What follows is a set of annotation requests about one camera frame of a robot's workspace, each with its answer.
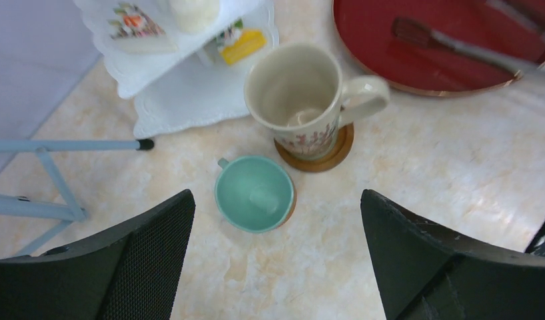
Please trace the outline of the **cream floral mug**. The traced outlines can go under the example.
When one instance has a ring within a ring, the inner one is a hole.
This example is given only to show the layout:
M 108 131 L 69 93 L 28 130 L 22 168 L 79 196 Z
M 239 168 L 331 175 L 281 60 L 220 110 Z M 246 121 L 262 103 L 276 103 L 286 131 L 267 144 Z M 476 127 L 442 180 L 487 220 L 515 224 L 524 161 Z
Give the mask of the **cream floral mug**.
M 244 96 L 252 117 L 277 143 L 310 161 L 334 148 L 344 126 L 382 111 L 390 103 L 390 87 L 373 75 L 345 80 L 332 53 L 288 43 L 251 67 Z

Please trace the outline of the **metal serving tongs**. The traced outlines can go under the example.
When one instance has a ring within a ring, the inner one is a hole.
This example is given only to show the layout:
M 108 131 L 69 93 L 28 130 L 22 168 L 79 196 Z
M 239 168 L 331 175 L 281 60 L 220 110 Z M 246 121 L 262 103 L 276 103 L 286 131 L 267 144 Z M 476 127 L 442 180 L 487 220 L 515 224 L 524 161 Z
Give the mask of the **metal serving tongs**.
M 448 50 L 511 71 L 517 76 L 532 74 L 545 78 L 545 69 L 535 63 L 463 42 L 410 18 L 395 18 L 391 32 L 397 39 L 417 47 Z

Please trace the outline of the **white round mousse cake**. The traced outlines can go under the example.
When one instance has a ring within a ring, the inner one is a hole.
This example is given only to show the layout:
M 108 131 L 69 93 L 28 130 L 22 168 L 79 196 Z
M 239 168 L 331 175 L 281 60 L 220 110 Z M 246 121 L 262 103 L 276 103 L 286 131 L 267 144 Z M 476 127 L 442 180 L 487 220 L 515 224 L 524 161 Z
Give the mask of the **white round mousse cake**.
M 219 0 L 170 0 L 169 7 L 179 31 L 200 33 L 212 25 L 220 13 Z

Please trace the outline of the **yellow cake slice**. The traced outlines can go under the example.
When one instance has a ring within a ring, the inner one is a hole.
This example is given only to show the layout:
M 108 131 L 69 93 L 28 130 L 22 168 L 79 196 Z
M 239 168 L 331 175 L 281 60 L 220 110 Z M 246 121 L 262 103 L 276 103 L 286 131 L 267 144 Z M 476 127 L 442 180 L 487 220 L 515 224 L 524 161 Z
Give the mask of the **yellow cake slice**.
M 216 38 L 217 51 L 227 65 L 256 53 L 267 44 L 267 38 L 259 29 L 246 29 L 242 19 L 229 25 Z

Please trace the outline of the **mint green cup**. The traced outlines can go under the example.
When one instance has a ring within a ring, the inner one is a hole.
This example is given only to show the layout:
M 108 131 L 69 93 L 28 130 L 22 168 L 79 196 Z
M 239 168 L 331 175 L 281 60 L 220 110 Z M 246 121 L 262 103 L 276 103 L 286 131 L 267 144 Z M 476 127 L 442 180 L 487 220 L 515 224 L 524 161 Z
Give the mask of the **mint green cup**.
M 272 231 L 283 222 L 296 189 L 288 172 L 268 157 L 246 155 L 218 160 L 214 187 L 222 216 L 249 233 Z

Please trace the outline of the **white strawberry cake slice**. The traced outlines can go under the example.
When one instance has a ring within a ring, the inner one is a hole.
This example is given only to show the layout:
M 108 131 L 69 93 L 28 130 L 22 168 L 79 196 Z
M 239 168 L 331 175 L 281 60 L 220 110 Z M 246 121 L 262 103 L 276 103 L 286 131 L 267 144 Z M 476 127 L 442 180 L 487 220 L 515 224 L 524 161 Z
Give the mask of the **white strawberry cake slice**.
M 113 9 L 115 18 L 107 23 L 112 29 L 110 38 L 115 46 L 129 54 L 163 54 L 178 50 L 166 31 L 139 6 L 119 2 Z

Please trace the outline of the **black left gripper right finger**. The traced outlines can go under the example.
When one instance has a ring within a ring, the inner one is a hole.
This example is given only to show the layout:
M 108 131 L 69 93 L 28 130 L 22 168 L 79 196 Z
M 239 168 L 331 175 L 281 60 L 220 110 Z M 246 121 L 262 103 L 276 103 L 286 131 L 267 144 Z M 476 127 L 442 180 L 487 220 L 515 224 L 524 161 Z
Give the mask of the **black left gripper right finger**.
M 387 319 L 545 319 L 545 256 L 463 235 L 372 189 L 360 210 Z

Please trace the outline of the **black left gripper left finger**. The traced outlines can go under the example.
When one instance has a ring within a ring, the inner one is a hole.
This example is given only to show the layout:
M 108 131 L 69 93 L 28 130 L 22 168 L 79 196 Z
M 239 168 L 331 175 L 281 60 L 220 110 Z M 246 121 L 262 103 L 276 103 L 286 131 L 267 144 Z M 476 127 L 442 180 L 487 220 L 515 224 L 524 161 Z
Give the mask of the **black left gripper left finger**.
M 42 255 L 0 259 L 0 319 L 169 319 L 195 207 L 186 189 Z

